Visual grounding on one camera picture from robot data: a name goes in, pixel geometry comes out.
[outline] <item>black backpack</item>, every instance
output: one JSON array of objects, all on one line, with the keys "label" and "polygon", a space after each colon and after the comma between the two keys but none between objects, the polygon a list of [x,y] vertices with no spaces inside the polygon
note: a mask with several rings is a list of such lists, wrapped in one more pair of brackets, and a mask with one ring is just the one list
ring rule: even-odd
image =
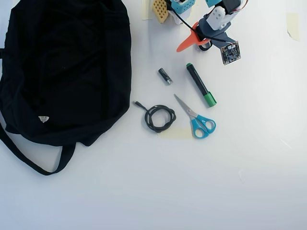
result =
[{"label": "black backpack", "polygon": [[92,145],[128,110],[131,35],[121,0],[21,0],[0,50],[0,110],[6,131],[63,146],[47,172],[27,159],[0,125],[0,139],[43,175],[60,172],[76,142]]}]

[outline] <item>scissor blade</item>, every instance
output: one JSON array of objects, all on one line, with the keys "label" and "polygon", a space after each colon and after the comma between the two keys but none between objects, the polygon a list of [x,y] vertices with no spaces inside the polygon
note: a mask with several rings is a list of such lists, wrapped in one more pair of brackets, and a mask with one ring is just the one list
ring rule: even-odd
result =
[{"label": "scissor blade", "polygon": [[176,97],[181,107],[188,113],[189,116],[197,117],[197,114],[193,110],[191,110],[191,108],[188,107],[187,104],[185,104],[179,97],[177,97],[176,94],[174,94],[174,96]]}]

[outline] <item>bag strap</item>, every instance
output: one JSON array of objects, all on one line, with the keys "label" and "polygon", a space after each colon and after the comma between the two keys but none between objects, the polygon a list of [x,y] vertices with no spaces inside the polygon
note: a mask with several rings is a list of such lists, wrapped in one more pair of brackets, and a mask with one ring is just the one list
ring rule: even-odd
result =
[{"label": "bag strap", "polygon": [[13,143],[10,137],[6,134],[1,124],[0,124],[0,139],[14,153],[14,155],[18,157],[18,159],[26,163],[28,166],[30,166],[32,169],[34,169],[38,173],[43,174],[45,176],[56,174],[62,171],[66,167],[68,162],[71,160],[73,153],[75,151],[75,148],[76,148],[76,144],[63,146],[58,168],[54,172],[47,172],[41,167],[39,167],[38,165],[36,165],[35,163],[33,163],[32,161],[30,161],[26,156],[24,156],[20,152],[17,146]]}]

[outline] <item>black cable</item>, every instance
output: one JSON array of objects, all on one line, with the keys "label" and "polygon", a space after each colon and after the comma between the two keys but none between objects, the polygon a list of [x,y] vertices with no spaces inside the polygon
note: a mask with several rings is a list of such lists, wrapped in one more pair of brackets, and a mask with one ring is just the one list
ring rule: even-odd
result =
[{"label": "black cable", "polygon": [[[144,109],[146,111],[146,114],[145,114],[145,122],[147,124],[147,126],[153,130],[154,132],[156,133],[161,133],[165,130],[167,130],[168,128],[171,127],[171,125],[173,124],[174,121],[176,121],[176,115],[175,115],[175,111],[166,107],[165,105],[155,105],[153,106],[152,108],[150,109],[146,109],[145,106],[143,106],[141,103],[139,102],[134,102],[137,106],[141,107],[142,109]],[[153,123],[153,115],[160,111],[160,110],[165,110],[169,113],[170,115],[170,121],[167,122],[163,127],[156,127],[154,126],[154,123]]]},{"label": "black cable", "polygon": [[190,28],[192,31],[194,31],[194,33],[196,33],[198,36],[200,37],[205,37],[205,38],[208,38],[208,39],[211,39],[213,41],[218,41],[218,42],[226,42],[226,43],[231,43],[231,42],[227,42],[223,39],[218,39],[218,38],[214,38],[214,37],[209,37],[205,34],[201,34],[199,33],[198,31],[196,31],[195,29],[193,29],[193,27],[191,27],[186,21],[184,21],[180,16],[179,14],[172,8],[172,6],[167,2],[167,0],[165,0],[166,4],[167,4],[167,8],[170,9],[171,11],[174,12],[174,14],[188,27]]}]

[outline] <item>green marker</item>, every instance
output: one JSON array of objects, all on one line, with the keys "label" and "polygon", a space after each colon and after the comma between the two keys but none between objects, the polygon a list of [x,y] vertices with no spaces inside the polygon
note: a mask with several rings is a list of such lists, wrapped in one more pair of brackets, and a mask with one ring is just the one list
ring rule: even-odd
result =
[{"label": "green marker", "polygon": [[202,82],[199,74],[197,73],[196,69],[194,66],[189,63],[187,64],[187,70],[189,71],[190,75],[192,76],[193,80],[195,81],[197,87],[201,91],[204,99],[208,103],[209,107],[213,107],[217,104],[216,100],[214,99],[213,95],[211,92],[209,92],[205,86],[205,84]]}]

